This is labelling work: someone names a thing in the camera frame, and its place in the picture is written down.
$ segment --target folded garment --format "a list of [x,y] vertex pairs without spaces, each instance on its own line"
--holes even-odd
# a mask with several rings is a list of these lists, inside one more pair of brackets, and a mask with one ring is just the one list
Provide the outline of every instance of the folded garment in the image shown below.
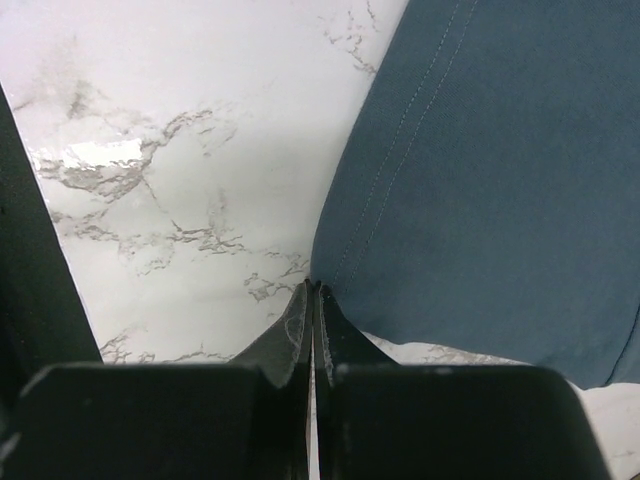
[[359,328],[640,382],[640,5],[411,0],[312,277]]

